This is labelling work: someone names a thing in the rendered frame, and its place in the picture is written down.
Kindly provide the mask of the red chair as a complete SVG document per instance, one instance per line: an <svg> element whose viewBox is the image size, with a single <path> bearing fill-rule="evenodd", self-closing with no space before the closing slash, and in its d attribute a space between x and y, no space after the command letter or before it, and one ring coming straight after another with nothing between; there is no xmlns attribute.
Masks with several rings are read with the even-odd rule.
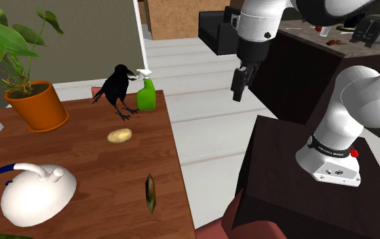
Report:
<svg viewBox="0 0 380 239"><path fill-rule="evenodd" d="M196 239L287 239L282 230L270 221L253 221L233 227L242 192L241 189L237 193L221 218L196 229Z"/></svg>

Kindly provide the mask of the green spray bottle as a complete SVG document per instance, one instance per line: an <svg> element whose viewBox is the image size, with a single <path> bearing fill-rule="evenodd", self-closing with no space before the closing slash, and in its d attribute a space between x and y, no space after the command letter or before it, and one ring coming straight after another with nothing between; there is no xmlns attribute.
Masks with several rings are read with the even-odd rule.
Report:
<svg viewBox="0 0 380 239"><path fill-rule="evenodd" d="M136 104L140 111L151 111L156 106L156 92L148 69L138 69L143 76L144 87L136 93Z"/></svg>

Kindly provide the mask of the black crow figure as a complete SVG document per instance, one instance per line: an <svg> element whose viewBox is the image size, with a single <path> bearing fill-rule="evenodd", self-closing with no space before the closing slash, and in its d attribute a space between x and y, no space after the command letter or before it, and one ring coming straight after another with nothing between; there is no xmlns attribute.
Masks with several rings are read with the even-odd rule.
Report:
<svg viewBox="0 0 380 239"><path fill-rule="evenodd" d="M126 65L117 65L114 73L107 78L107 80L103 83L102 88L95 94L93 103L96 103L104 94L108 102L115 107L116 114L118 114L122 120L128 120L130 115L124 115L120 112L117 108L117 100L121 101L123 104L123 109L126 111L129 111L131 114L138 113L138 109L131 109L124 102L129 81L135 80L135 78L130 78L130 75L135 76L135 74L129 70Z"/></svg>

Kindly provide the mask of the brown wooden table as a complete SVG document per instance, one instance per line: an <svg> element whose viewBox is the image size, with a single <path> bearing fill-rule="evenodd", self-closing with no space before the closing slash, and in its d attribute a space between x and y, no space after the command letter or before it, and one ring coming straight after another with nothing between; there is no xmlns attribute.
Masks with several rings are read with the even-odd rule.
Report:
<svg viewBox="0 0 380 239"><path fill-rule="evenodd" d="M64 102L69 120L46 133L28 130L11 108L0 109L0 167L16 162L56 164L77 180L68 205L53 218L17 227L2 214L0 234L33 239L195 239L183 176L162 91L156 108L123 121L105 100ZM107 135L132 131L124 143ZM156 206L147 207L145 181L155 182ZM14 171L0 174L0 200Z"/></svg>

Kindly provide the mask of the dark robot stand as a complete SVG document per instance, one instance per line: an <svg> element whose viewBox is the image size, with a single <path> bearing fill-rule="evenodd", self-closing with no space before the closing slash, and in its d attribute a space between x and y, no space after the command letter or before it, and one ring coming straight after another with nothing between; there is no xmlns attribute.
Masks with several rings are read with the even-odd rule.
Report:
<svg viewBox="0 0 380 239"><path fill-rule="evenodd" d="M310 129L258 116L240 170L234 226L276 223L287 239L380 239L380 166L356 139L359 187L316 181L297 163Z"/></svg>

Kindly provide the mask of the green plant in orange pot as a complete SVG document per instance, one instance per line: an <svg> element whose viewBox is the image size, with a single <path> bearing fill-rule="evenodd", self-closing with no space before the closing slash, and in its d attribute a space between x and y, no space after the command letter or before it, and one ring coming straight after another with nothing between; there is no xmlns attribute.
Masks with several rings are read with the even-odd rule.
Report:
<svg viewBox="0 0 380 239"><path fill-rule="evenodd" d="M44 46L41 33L14 24L8 27L7 17L0 9L0 89L4 99L26 122L31 132L49 132L69 119L52 83L31 80L31 68L21 57L38 58L37 45Z"/></svg>

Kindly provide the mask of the yellow potato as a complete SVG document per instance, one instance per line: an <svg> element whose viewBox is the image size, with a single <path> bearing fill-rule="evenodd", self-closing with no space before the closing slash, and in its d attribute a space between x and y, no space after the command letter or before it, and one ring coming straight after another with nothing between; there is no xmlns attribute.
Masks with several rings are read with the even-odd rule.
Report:
<svg viewBox="0 0 380 239"><path fill-rule="evenodd" d="M124 143L132 138L132 131L128 128L114 130L107 135L110 143Z"/></svg>

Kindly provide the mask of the green brown pointed object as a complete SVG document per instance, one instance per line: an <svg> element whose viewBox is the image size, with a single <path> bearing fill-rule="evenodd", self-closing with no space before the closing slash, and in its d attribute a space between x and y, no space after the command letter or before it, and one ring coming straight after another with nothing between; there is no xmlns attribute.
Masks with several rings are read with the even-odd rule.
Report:
<svg viewBox="0 0 380 239"><path fill-rule="evenodd" d="M151 214L153 214L156 206L156 194L155 194L155 182L153 177L149 174L145 181L145 195L147 201L147 207Z"/></svg>

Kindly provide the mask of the dark kitchen counter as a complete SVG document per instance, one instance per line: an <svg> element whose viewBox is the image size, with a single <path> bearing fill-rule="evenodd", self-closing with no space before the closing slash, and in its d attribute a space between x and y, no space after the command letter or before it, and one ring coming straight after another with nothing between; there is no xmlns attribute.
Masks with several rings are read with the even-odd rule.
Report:
<svg viewBox="0 0 380 239"><path fill-rule="evenodd" d="M320 36L302 20L283 20L250 91L280 120L315 128L323 118L335 78L354 65L380 73L380 44L352 43L331 28Z"/></svg>

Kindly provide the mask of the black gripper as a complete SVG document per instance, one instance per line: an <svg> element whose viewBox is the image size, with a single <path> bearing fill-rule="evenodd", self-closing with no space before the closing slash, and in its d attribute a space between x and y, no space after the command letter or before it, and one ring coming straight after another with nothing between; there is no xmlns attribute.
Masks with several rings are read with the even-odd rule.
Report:
<svg viewBox="0 0 380 239"><path fill-rule="evenodd" d="M240 102L245 86L250 87L252 85L259 70L260 62L267 57L269 46L270 41L255 42L245 40L242 37L239 38L237 57L243 67L235 69L233 74L231 91L233 92L234 101Z"/></svg>

